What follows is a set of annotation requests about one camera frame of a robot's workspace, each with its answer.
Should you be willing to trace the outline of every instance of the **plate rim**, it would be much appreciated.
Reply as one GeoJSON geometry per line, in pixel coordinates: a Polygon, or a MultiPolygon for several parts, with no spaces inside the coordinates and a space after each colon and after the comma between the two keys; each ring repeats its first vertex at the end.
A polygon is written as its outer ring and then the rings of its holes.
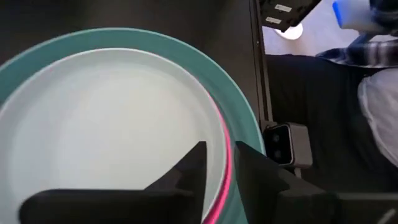
{"type": "MultiPolygon", "coordinates": [[[[225,72],[224,69],[222,69],[209,56],[205,55],[203,52],[196,49],[195,47],[192,47],[191,45],[186,44],[185,42],[178,40],[174,37],[168,36],[168,35],[160,34],[158,32],[153,32],[153,31],[149,31],[149,30],[126,28],[126,27],[102,27],[102,28],[85,29],[85,30],[80,30],[80,31],[72,32],[72,33],[62,34],[58,37],[53,37],[49,40],[46,40],[37,45],[34,45],[34,46],[28,48],[27,50],[15,55],[13,58],[10,58],[3,65],[0,66],[0,74],[4,70],[7,70],[10,66],[12,68],[13,63],[15,63],[16,61],[18,61],[20,59],[23,59],[26,56],[29,56],[29,54],[32,53],[33,51],[35,51],[39,48],[45,47],[46,45],[50,45],[55,42],[67,39],[69,37],[75,37],[75,36],[79,36],[79,35],[84,36],[84,35],[93,35],[93,34],[107,34],[107,33],[117,34],[117,33],[123,33],[123,32],[125,32],[125,33],[135,32],[135,33],[150,34],[150,35],[157,36],[158,38],[171,40],[170,43],[174,42],[175,44],[182,45],[183,46],[183,47],[181,47],[182,49],[187,49],[188,51],[191,51],[193,54],[200,55],[200,57],[203,58],[203,61],[208,61],[209,65],[212,64],[213,66],[215,66],[217,70],[219,70],[221,73],[224,74],[224,77],[227,80],[229,80],[229,82],[232,84],[232,86],[234,86],[234,90],[236,90],[239,93],[239,95],[241,96],[240,97],[241,100],[243,100],[245,108],[247,108],[247,110],[246,110],[247,113],[246,112],[245,113],[248,115],[248,121],[251,123],[251,124],[249,124],[250,128],[253,130],[253,132],[256,132],[256,135],[255,136],[252,135],[252,137],[250,138],[250,141],[247,142],[247,144],[249,144],[249,145],[253,144],[253,147],[255,150],[259,151],[260,153],[265,154],[264,141],[262,139],[262,134],[260,132],[257,119],[252,111],[252,108],[250,107],[250,105],[248,103],[248,100],[246,99],[246,97],[244,96],[243,92],[238,87],[238,85],[235,83],[235,81],[225,72]]],[[[2,95],[2,94],[9,95],[7,90],[4,90],[3,92],[0,91],[0,95],[2,95]]],[[[235,136],[234,129],[230,129],[230,134],[231,134],[231,137],[233,137],[233,139],[235,141],[240,140],[239,138],[248,138],[248,136],[242,136],[242,134],[238,134],[238,137],[235,136]]],[[[222,210],[220,216],[218,217],[218,220],[220,221],[220,219],[221,219],[222,223],[232,223],[232,222],[235,222],[237,219],[241,220],[241,221],[243,219],[246,219],[246,215],[244,214],[244,211],[242,210],[242,208],[238,208],[237,206],[234,205],[235,203],[242,205],[238,186],[236,185],[236,181],[234,180],[235,179],[234,178],[234,172],[235,172],[234,166],[235,166],[235,164],[233,163],[233,181],[231,182],[228,198],[226,201],[226,205],[230,205],[231,207],[229,207],[227,209],[225,209],[225,206],[223,207],[223,210],[222,210]]]]}

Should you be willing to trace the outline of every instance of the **white cloth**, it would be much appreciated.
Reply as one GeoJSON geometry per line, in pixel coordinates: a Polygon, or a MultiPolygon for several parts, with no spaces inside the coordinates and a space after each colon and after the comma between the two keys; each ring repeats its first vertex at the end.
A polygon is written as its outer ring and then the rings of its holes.
{"type": "Polygon", "coordinates": [[[398,68],[364,78],[358,98],[379,150],[398,167],[398,68]]]}

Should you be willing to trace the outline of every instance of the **black pants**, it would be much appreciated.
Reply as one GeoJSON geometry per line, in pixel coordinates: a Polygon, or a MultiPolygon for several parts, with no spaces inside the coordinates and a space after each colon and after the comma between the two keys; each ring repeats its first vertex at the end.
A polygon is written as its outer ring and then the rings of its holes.
{"type": "Polygon", "coordinates": [[[376,147],[357,97],[377,70],[295,55],[268,55],[267,69],[275,121],[308,127],[313,166],[303,179],[340,192],[398,191],[398,169],[376,147]]]}

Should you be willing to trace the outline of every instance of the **white plate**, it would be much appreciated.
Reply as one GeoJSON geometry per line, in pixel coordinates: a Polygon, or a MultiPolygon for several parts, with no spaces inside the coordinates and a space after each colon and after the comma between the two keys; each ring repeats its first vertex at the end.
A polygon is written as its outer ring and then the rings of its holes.
{"type": "Polygon", "coordinates": [[[47,189],[143,189],[198,141],[208,146],[203,218],[226,167],[217,107],[177,64],[134,49],[54,62],[0,111],[0,222],[47,189]]]}

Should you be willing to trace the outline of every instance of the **pink edge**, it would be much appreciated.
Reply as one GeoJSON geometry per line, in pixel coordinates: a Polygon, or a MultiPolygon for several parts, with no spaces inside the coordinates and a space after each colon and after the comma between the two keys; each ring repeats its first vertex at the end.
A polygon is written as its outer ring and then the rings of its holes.
{"type": "Polygon", "coordinates": [[[229,192],[229,186],[231,185],[231,179],[232,179],[232,150],[231,150],[231,138],[229,136],[228,128],[226,127],[226,124],[224,122],[224,119],[221,115],[220,112],[218,112],[218,115],[220,117],[221,123],[223,125],[224,133],[225,133],[225,140],[226,140],[226,172],[223,180],[223,185],[221,186],[221,190],[219,195],[217,196],[216,202],[213,205],[213,208],[211,208],[209,214],[203,221],[206,224],[214,224],[217,222],[218,217],[221,214],[221,211],[223,210],[226,198],[228,196],[229,192]]]}

